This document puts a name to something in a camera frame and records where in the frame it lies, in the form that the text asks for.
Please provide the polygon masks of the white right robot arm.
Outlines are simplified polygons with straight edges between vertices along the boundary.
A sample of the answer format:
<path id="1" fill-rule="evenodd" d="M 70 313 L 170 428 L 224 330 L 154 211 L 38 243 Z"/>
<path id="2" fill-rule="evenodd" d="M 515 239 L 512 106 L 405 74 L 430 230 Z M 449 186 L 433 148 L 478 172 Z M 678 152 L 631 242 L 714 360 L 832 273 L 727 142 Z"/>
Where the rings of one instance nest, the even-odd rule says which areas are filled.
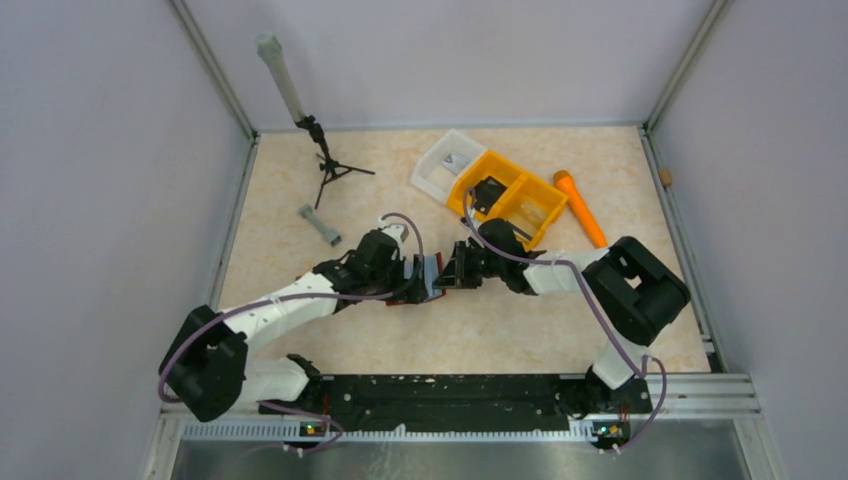
<path id="1" fill-rule="evenodd" d="M 645 372 L 650 346 L 691 300 L 685 283 L 634 237 L 577 254 L 535 251 L 502 219 L 486 221 L 456 242 L 433 285 L 476 289 L 487 278 L 523 295 L 584 295 L 607 337 L 585 376 L 586 395 L 599 404 L 611 402 Z"/>

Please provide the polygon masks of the red card holder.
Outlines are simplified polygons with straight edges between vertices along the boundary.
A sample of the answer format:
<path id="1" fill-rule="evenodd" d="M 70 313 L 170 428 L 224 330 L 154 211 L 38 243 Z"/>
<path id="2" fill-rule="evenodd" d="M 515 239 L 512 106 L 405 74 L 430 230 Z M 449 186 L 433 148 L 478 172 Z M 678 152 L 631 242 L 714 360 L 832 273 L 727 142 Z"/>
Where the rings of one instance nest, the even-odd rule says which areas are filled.
<path id="1" fill-rule="evenodd" d="M 427 256 L 422 256 L 422 255 L 416 254 L 414 256 L 421 256 L 422 259 L 425 262 L 425 264 L 424 264 L 424 266 L 425 266 L 424 281 L 425 281 L 425 285 L 426 285 L 427 291 L 428 291 L 428 298 L 423 303 L 427 303 L 427 302 L 430 302 L 430 301 L 433 301 L 433 300 L 436 300 L 438 298 L 445 296 L 446 291 L 444 289 L 439 289 L 439 288 L 433 287 L 433 281 L 436 279 L 436 277 L 441 273 L 441 271 L 444 268 L 444 261 L 443 261 L 443 258 L 442 258 L 442 254 L 436 253 L 436 254 L 427 255 Z M 392 270 L 390 271 L 390 277 L 389 277 L 390 288 L 392 286 L 391 277 L 393 275 L 393 272 L 402 263 L 403 263 L 403 261 L 398 262 L 395 266 L 392 267 Z"/>

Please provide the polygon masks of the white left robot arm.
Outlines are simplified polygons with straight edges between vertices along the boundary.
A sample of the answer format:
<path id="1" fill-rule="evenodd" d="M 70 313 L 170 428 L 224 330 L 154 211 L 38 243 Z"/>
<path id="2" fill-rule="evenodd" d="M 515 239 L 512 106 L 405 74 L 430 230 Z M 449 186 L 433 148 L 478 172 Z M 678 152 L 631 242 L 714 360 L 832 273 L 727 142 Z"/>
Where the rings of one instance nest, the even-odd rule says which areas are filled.
<path id="1" fill-rule="evenodd" d="M 267 344 L 312 321 L 365 301 L 402 296 L 414 281 L 404 275 L 401 248 L 409 225 L 383 224 L 357 247 L 324 261 L 290 285 L 225 312 L 201 305 L 187 315 L 158 374 L 157 392 L 181 403 L 201 422 L 215 420 L 240 402 L 295 401 L 310 376 L 304 362 L 259 367 Z"/>

